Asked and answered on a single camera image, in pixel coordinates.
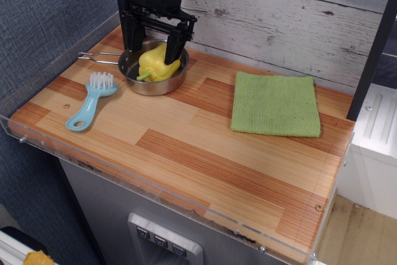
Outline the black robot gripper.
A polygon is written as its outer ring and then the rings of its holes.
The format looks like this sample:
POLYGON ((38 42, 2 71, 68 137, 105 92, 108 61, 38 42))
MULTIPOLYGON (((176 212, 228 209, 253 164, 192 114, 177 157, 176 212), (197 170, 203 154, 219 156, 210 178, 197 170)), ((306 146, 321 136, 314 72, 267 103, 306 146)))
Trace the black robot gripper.
POLYGON ((145 28, 168 35, 164 62, 170 65, 181 56, 187 41, 194 35, 197 18, 181 9, 182 0, 133 0, 131 13, 121 15, 123 42, 133 53, 142 48, 145 28))

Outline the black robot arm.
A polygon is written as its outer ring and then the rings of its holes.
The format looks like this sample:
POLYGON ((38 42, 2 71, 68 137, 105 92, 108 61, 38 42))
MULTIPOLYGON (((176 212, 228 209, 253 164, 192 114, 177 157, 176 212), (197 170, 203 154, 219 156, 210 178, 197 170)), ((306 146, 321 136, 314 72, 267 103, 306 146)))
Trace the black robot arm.
POLYGON ((181 9, 182 0, 118 0, 123 42, 126 50, 141 50, 146 29, 167 35, 164 62, 179 59, 194 35, 197 18, 181 9))

